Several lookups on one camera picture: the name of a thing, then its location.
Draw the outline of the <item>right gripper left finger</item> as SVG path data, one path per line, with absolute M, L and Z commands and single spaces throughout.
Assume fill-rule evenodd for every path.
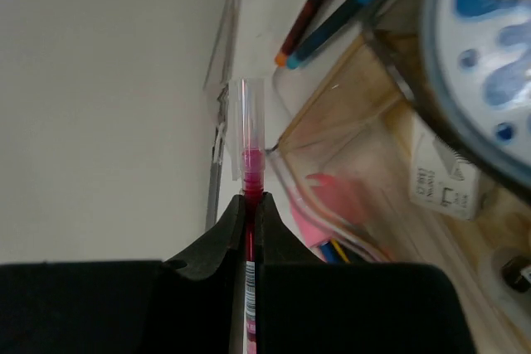
M 244 215 L 164 261 L 4 264 L 2 352 L 243 352 Z

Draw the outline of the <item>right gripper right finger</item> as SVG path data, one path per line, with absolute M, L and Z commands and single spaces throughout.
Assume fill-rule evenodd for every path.
M 473 353 L 454 285 L 418 263 L 327 264 L 285 226 L 273 196 L 256 213 L 259 353 Z

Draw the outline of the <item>pink capped glue bottle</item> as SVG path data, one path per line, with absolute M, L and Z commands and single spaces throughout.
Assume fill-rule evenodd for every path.
M 308 247 L 332 264 L 385 259 L 364 228 L 374 211 L 360 179 L 316 172 L 304 182 L 290 194 L 290 211 Z

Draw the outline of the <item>red blue pen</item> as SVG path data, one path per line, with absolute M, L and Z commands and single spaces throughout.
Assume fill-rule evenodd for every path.
M 306 62 L 336 33 L 350 22 L 358 19 L 360 13 L 373 0 L 345 0 L 320 26 L 307 36 L 287 58 L 285 66 L 294 70 Z

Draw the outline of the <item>clear compartment organizer box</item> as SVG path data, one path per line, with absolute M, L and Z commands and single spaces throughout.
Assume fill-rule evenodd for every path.
M 383 71 L 356 27 L 341 35 L 299 72 L 276 67 L 280 31 L 302 0 L 226 0 L 204 90 L 224 125 L 217 151 L 220 182 L 237 179 L 235 119 L 229 84 L 262 79 L 265 143 L 274 151 L 265 177 L 282 200 L 286 223 L 295 220 L 290 194 L 310 173 L 358 178 L 373 218 L 364 224 L 385 259 L 422 260 L 443 269 L 456 286 L 481 353 L 527 353 L 530 314 L 516 308 L 506 288 L 494 286 L 488 266 L 530 251 L 530 208 L 487 176 L 470 221 L 413 203 L 409 197 L 412 109 Z

